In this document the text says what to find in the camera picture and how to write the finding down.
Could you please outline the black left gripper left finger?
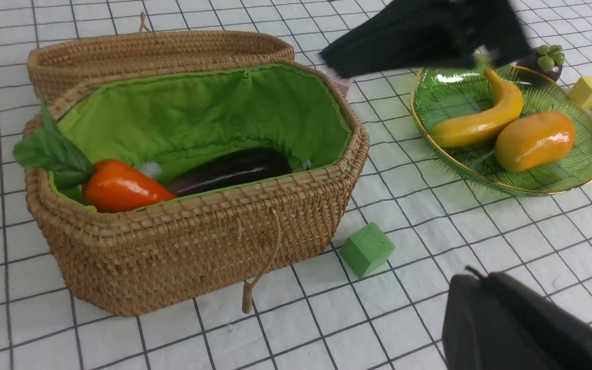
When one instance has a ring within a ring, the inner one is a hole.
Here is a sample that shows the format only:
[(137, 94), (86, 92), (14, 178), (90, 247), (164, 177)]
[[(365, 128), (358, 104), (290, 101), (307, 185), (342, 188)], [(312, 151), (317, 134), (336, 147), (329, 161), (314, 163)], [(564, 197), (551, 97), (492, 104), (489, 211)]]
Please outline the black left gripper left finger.
[(473, 69), (480, 47), (496, 67), (529, 56), (508, 1), (392, 1), (324, 47), (320, 58), (339, 77), (355, 78), (405, 68)]

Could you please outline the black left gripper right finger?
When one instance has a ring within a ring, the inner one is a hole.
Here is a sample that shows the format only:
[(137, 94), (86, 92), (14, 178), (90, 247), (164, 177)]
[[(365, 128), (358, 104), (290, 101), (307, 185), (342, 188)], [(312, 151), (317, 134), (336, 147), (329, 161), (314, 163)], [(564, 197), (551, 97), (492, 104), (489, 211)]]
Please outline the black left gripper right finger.
[(592, 327), (505, 272), (450, 280), (448, 369), (592, 369)]

